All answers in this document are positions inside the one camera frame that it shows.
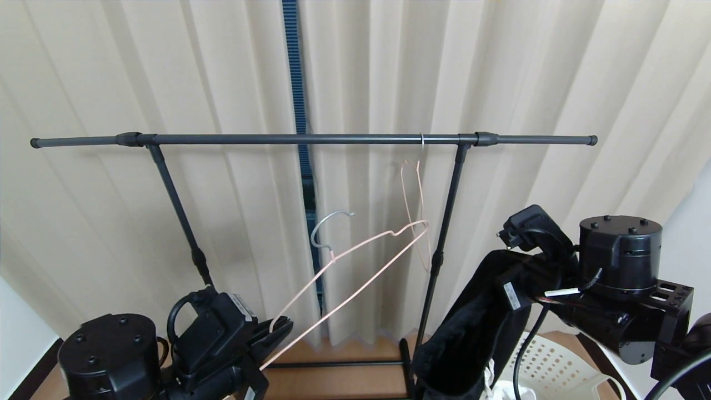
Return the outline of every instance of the beige curtain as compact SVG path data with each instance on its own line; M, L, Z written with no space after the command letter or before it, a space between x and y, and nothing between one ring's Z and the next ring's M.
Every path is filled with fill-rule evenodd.
M2 1L0 55L0 274L60 335L107 312L162 333L202 281L149 153L29 140L294 133L281 4ZM296 147L164 153L216 288L273 317L313 275Z
M314 134L599 137L596 147L469 150L428 332L484 255L502 247L494 233L511 214L540 204L574 240L588 216L663 223L711 155L708 2L305 0L299 11ZM323 241L343 251L404 226L399 168L418 151L313 147L319 215L357 214L329 221ZM424 156L433 245L453 156L443 146ZM406 177L414 202L415 179ZM327 307L407 241L373 245L326 273ZM416 253L393 268L334 316L332 341L416 328L427 274Z

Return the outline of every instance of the white cloth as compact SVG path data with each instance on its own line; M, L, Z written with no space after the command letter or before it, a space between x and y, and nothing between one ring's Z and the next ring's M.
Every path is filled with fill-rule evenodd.
M490 359L484 370L484 393L481 394L481 400L515 400L513 382L500 380L491 387L493 378L493 359ZM518 391L521 395L521 400L536 400L533 389L518 385Z

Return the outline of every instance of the dark brown baseboard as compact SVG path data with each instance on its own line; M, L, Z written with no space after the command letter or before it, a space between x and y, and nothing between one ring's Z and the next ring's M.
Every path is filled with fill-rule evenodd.
M603 353L602 349L600 349L600 346L598 346L597 343L593 342L592 339L583 335L582 333L578 334L576 337L580 341L580 344L585 347L585 351L587 351L587 354L590 354L590 358L592 358L592 361L594 361L597 367L600 368L600 372L617 379L620 385L622 385L622 388L625 391L625 395L627 395L627 399L636 399L637 397L632 393L632 390L630 390L629 386L627 385L627 382L622 379L622 376L617 371L617 368L612 365L612 362L609 358L607 358L605 353ZM612 389L615 391L615 393L617 393L617 387L615 385L610 386L612 386Z
M30 400L49 373L52 372L54 366L57 365L57 353L59 353L59 347L62 343L64 343L62 339L57 339L52 344L40 361L32 368L32 371L17 386L17 389L10 395L8 400Z

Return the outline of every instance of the white label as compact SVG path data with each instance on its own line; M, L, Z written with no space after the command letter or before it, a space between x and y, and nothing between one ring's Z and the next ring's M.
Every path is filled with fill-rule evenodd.
M245 302L242 301L242 298L234 293L230 293L230 299L232 299L232 302L235 303L237 308L240 309L240 312L245 316L245 320L247 322L251 322L253 317L256 317L256 315L245 305Z
M508 297L508 302L511 304L511 308L514 310L518 310L519 308L521 308L521 303L518 301L516 291L513 289L513 285L511 285L511 282L506 283L503 286L503 289L506 292L506 297Z
M247 388L247 394L245 395L245 400L255 400L257 394L252 390L252 387Z

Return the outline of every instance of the laundry basket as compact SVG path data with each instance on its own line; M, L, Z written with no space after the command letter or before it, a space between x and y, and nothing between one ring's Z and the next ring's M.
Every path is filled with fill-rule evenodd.
M518 340L519 349L526 336L528 333ZM514 352L499 379L513 381L517 355L518 351ZM530 387L542 400L599 400L597 387L609 380L626 400L622 385L615 378L601 374L575 353L541 336L536 336L526 349L518 380L520 386Z

